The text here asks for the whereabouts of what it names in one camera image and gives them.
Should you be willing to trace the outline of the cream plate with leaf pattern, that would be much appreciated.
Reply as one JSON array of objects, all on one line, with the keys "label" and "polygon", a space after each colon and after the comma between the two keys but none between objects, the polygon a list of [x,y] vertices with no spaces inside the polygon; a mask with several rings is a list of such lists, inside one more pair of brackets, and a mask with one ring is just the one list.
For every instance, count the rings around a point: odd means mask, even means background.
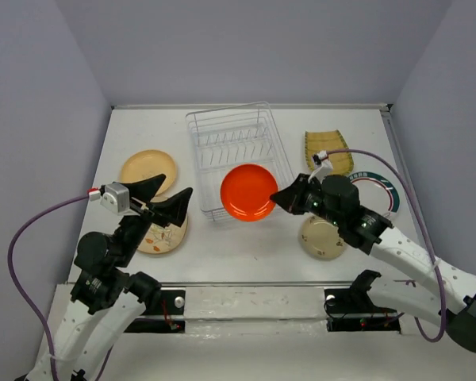
[{"label": "cream plate with leaf pattern", "polygon": [[150,225],[138,251],[153,256],[166,255],[174,251],[182,242],[187,232],[189,217],[186,216],[181,227],[170,224],[168,227]]}]

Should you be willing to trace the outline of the orange round plate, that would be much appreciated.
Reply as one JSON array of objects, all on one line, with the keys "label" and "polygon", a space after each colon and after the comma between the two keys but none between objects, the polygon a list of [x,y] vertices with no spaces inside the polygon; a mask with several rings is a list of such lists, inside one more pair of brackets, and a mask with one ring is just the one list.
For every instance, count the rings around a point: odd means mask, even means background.
[{"label": "orange round plate", "polygon": [[270,196],[277,191],[277,181],[265,167],[241,164],[224,177],[220,197],[231,217],[253,222],[263,220],[271,214],[275,204]]}]

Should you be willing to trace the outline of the small cream plate with flowers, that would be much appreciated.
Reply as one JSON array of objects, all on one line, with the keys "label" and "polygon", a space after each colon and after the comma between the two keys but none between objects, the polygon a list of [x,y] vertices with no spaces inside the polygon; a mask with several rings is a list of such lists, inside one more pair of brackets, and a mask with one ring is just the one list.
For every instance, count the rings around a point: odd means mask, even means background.
[{"label": "small cream plate with flowers", "polygon": [[334,260],[341,256],[347,247],[339,237],[337,228],[316,216],[303,222],[298,240],[305,252],[318,260]]}]

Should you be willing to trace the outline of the white plate with green rim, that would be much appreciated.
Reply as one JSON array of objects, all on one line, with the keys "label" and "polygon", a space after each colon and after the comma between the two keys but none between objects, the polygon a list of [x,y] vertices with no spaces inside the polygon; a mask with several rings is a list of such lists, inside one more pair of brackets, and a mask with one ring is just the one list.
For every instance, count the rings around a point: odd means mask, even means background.
[{"label": "white plate with green rim", "polygon": [[396,187],[384,176],[371,171],[358,171],[348,176],[358,188],[360,203],[393,221],[401,206]]}]

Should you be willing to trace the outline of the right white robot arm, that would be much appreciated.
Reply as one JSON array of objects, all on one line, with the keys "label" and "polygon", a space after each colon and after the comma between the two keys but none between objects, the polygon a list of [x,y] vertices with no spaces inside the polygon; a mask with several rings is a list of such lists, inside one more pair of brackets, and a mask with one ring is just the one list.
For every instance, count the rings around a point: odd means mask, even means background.
[{"label": "right white robot arm", "polygon": [[373,276],[349,292],[359,311],[393,308],[440,324],[462,348],[476,353],[476,275],[446,263],[409,239],[393,223],[362,206],[358,188],[342,175],[322,181],[300,174],[287,188],[270,196],[286,212],[311,213],[337,228],[353,248],[396,268],[415,284],[410,287]]}]

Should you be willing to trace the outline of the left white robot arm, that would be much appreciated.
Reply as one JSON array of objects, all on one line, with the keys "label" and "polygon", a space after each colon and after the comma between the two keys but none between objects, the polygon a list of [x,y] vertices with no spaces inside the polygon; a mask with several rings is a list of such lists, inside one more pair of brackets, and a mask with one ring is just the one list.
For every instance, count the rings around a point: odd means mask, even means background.
[{"label": "left white robot arm", "polygon": [[159,281],[143,272],[125,273],[151,226],[180,227],[186,221],[192,188],[170,198],[152,199],[166,176],[135,183],[113,182],[91,188],[79,202],[98,201],[121,217],[111,234],[90,232],[78,242],[74,264],[80,275],[56,333],[10,272],[20,295],[40,319],[48,348],[24,380],[98,380],[111,349],[122,333],[148,324],[153,333],[181,333],[185,324],[172,319],[184,309],[183,292],[165,292]]}]

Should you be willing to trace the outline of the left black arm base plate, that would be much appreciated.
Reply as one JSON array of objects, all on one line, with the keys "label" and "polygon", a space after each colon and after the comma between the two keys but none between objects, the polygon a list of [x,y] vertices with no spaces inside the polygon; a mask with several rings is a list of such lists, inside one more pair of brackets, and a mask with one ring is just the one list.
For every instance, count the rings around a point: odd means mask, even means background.
[{"label": "left black arm base plate", "polygon": [[163,288],[159,301],[137,317],[125,333],[185,333],[185,306],[185,288]]}]

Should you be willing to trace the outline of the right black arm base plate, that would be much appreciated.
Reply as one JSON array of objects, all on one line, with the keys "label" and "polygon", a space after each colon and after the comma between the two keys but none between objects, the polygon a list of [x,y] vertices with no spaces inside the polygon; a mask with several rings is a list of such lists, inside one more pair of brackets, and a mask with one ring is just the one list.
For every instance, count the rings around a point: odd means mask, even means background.
[{"label": "right black arm base plate", "polygon": [[401,331],[401,314],[377,307],[368,296],[377,278],[381,278],[377,271],[365,270],[348,288],[324,291],[324,311],[330,333]]}]

